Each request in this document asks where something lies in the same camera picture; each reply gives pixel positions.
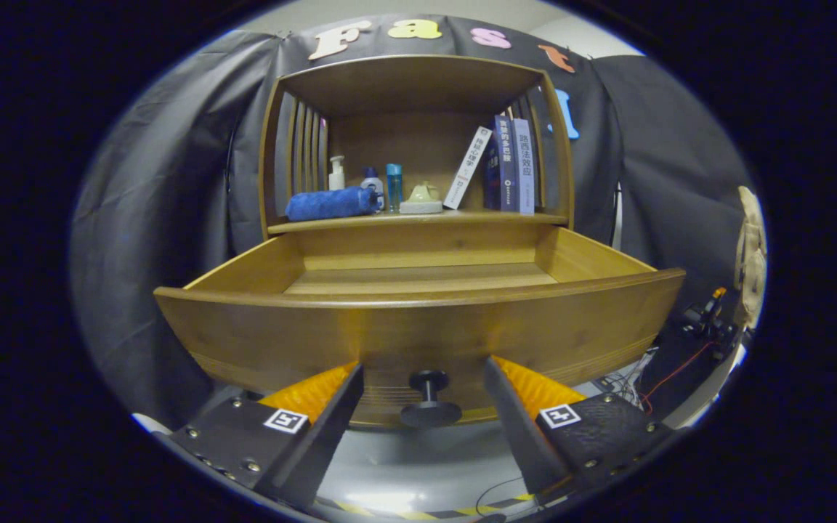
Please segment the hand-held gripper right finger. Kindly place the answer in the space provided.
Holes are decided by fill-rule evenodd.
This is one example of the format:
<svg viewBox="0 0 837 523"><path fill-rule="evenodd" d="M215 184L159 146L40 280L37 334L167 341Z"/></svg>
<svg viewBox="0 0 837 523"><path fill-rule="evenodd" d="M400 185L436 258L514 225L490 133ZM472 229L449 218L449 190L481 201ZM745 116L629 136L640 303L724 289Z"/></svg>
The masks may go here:
<svg viewBox="0 0 837 523"><path fill-rule="evenodd" d="M676 434L620 395L584 398L497 355L485 362L484 383L526 489L538 502L610 489L657 457Z"/></svg>

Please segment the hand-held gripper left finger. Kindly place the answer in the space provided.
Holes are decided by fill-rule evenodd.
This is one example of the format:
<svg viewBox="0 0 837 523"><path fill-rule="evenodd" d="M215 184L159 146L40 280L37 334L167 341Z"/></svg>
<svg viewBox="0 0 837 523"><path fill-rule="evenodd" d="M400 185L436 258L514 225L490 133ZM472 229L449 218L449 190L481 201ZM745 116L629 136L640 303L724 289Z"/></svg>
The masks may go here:
<svg viewBox="0 0 837 523"><path fill-rule="evenodd" d="M169 436L172 449L243 489L307 509L363 394L363 366L339 365L262 400L226 398Z"/></svg>

